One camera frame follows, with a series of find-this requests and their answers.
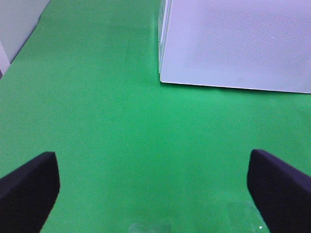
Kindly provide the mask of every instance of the green surface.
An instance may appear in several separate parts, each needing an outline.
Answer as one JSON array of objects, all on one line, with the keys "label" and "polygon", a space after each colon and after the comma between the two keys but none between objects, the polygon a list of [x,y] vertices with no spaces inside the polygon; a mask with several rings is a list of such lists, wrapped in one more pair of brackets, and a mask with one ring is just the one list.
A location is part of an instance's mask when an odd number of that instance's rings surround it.
[{"label": "green surface", "polygon": [[0,81],[0,175],[58,158],[43,233],[252,232],[251,149],[311,174],[311,96],[161,84],[158,6],[52,0]]}]

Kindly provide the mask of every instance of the white wall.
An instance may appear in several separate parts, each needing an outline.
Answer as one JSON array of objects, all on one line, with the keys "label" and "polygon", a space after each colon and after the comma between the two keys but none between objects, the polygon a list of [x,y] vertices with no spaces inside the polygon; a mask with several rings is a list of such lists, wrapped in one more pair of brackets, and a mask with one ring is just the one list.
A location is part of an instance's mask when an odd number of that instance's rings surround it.
[{"label": "white wall", "polygon": [[50,0],[0,0],[0,41],[10,62],[38,23]]}]

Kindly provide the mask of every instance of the white box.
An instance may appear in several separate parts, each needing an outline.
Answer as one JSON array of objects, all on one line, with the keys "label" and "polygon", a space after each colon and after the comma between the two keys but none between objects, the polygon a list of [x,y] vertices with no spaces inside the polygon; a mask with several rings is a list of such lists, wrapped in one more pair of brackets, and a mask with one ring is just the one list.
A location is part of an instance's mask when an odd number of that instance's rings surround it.
[{"label": "white box", "polygon": [[310,0],[162,0],[164,83],[311,93]]}]

